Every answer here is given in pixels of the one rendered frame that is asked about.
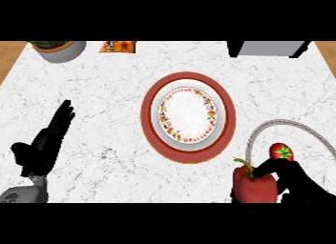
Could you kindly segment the grey and black appliance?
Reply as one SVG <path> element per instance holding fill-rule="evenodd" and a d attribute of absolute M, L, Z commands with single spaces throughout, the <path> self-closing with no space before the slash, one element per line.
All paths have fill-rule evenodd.
<path fill-rule="evenodd" d="M 309 41 L 228 41 L 229 57 L 257 55 L 297 58 L 309 44 Z"/>

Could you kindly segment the red round placemat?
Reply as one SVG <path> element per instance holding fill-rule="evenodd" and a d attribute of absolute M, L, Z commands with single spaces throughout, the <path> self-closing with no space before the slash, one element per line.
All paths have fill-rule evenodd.
<path fill-rule="evenodd" d="M 223 108 L 226 111 L 225 115 L 225 123 L 223 123 L 223 131 L 213 141 L 213 144 L 197 151 L 182 151 L 174 149 L 160 138 L 155 133 L 152 122 L 151 122 L 151 105 L 155 98 L 155 95 L 161 88 L 176 80 L 180 79 L 194 79 L 198 82 L 204 83 L 217 93 L 219 98 L 223 102 Z M 229 94 L 220 84 L 205 75 L 191 72 L 182 71 L 172 73 L 166 77 L 163 77 L 155 84 L 151 86 L 145 97 L 140 103 L 140 112 L 139 112 L 139 123 L 143 131 L 143 135 L 149 145 L 152 146 L 157 153 L 172 161 L 183 164 L 197 164 L 214 158 L 222 151 L 225 150 L 229 141 L 232 139 L 234 131 L 235 131 L 235 109 L 234 104 L 229 98 Z"/>

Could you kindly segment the red tomato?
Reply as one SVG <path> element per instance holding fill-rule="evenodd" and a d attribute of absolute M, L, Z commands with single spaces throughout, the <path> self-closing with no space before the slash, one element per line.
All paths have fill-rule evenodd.
<path fill-rule="evenodd" d="M 285 158 L 293 161 L 293 151 L 284 143 L 273 143 L 269 147 L 269 157 L 273 159 Z"/>

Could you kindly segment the orange snack packet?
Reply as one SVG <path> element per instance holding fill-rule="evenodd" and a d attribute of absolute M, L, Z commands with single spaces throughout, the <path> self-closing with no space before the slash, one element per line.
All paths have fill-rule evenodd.
<path fill-rule="evenodd" d="M 135 41 L 106 41 L 101 47 L 101 52 L 136 52 L 136 42 Z"/>

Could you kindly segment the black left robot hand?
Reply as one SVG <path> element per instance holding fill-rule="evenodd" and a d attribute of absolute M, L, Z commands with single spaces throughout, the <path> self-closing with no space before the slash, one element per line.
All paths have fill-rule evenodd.
<path fill-rule="evenodd" d="M 15 163 L 21 166 L 21 176 L 46 176 L 52 171 L 59 154 L 62 140 L 75 117 L 71 101 L 65 100 L 31 144 L 15 142 L 10 150 Z"/>

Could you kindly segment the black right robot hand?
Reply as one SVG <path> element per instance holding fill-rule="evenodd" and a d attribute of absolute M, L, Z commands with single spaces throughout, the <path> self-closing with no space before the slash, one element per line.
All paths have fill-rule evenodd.
<path fill-rule="evenodd" d="M 276 181 L 276 202 L 285 204 L 336 204 L 336 195 L 312 180 L 296 161 L 269 158 L 253 171 L 254 177 L 263 177 L 266 174 L 271 174 Z M 232 203 L 241 203 L 235 199 L 232 189 L 229 196 Z"/>

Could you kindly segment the red bell pepper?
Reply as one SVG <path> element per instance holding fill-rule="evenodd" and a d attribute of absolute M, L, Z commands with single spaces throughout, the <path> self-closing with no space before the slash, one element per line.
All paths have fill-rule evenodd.
<path fill-rule="evenodd" d="M 241 158 L 234 159 L 242 164 L 232 173 L 232 192 L 241 203 L 275 203 L 278 200 L 276 181 L 271 174 L 254 177 L 254 167 Z"/>

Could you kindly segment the grey plant pot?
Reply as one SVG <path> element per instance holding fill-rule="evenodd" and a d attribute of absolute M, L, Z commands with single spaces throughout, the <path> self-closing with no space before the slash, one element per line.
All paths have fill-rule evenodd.
<path fill-rule="evenodd" d="M 33 45 L 33 49 L 49 63 L 65 63 L 72 61 L 80 56 L 84 48 L 84 41 L 70 41 L 61 47 L 49 50 Z"/>

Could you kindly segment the white plate with floral rim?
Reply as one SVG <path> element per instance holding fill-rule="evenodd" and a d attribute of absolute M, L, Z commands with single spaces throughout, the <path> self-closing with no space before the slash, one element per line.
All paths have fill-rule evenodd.
<path fill-rule="evenodd" d="M 226 124 L 220 95 L 195 79 L 167 83 L 154 95 L 151 124 L 158 138 L 180 151 L 205 149 Z"/>

